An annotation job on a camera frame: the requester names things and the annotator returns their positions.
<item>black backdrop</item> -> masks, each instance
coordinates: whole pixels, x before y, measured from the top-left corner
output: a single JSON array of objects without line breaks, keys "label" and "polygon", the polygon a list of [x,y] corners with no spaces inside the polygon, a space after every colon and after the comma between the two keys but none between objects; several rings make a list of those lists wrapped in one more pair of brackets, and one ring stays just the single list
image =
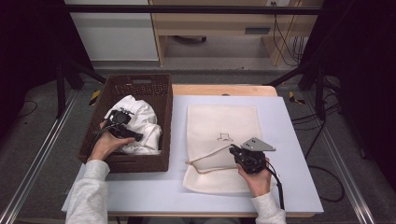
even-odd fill
[{"label": "black backdrop", "polygon": [[[63,0],[0,0],[0,138],[21,110],[26,92],[54,80],[56,67],[64,59],[43,32],[45,26],[31,16],[36,6],[48,3],[64,5]],[[93,69],[68,12],[38,10],[37,15],[66,55]]]},{"label": "black backdrop", "polygon": [[[341,2],[325,3],[340,7]],[[318,17],[303,62],[310,59],[336,19]],[[355,1],[328,44],[320,54],[320,65],[325,75],[340,79],[339,101],[362,152],[377,162],[396,190],[395,2]]]}]

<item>person's left hand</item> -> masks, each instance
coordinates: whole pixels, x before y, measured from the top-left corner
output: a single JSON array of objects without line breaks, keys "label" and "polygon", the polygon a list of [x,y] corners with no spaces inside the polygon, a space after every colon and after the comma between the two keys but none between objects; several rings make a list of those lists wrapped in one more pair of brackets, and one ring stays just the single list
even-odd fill
[{"label": "person's left hand", "polygon": [[[100,127],[103,128],[106,122],[100,123]],[[100,160],[104,161],[108,155],[117,150],[117,148],[128,145],[134,141],[134,138],[123,138],[119,139],[114,137],[109,131],[102,133],[102,136],[96,142],[93,147],[91,156],[87,161]]]}]

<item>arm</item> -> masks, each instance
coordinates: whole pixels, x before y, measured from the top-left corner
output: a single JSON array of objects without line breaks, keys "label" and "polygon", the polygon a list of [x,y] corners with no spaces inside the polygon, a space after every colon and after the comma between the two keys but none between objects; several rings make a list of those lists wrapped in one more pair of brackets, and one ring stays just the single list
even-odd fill
[{"label": "arm", "polygon": [[133,138],[118,139],[109,132],[102,133],[88,158],[84,177],[73,187],[66,223],[107,223],[105,178],[110,170],[103,160],[117,148],[133,141]]},{"label": "arm", "polygon": [[271,174],[264,169],[258,174],[248,175],[242,166],[236,165],[238,173],[244,177],[253,194],[254,198],[251,201],[259,214],[256,223],[286,223],[285,211],[276,207],[275,199],[270,192]]}]

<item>hand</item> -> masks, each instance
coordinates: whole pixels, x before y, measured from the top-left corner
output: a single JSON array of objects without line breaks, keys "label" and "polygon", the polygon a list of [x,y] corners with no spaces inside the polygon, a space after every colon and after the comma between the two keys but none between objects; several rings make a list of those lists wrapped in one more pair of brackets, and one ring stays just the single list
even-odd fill
[{"label": "hand", "polygon": [[[106,122],[103,121],[100,123],[100,127],[103,128]],[[119,139],[114,137],[109,131],[105,131],[102,133],[102,136],[96,142],[93,147],[93,151],[91,156],[87,161],[91,160],[100,160],[104,161],[108,155],[110,155],[113,151],[117,150],[117,148],[128,145],[134,141],[134,138],[123,138]]]},{"label": "hand", "polygon": [[253,197],[262,196],[270,191],[272,175],[268,170],[263,169],[258,174],[248,175],[240,164],[236,164],[236,166],[238,167],[238,174],[244,177]]}]

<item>forearm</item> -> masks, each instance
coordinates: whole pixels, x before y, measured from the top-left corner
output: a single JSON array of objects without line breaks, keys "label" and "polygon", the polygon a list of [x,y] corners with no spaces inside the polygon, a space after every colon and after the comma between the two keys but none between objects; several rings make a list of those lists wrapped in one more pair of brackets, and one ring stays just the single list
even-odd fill
[{"label": "forearm", "polygon": [[103,161],[89,161],[84,177],[71,192],[66,223],[107,223],[107,184],[109,169]]},{"label": "forearm", "polygon": [[259,216],[256,224],[261,223],[286,223],[286,213],[276,207],[276,202],[271,192],[251,199]]}]

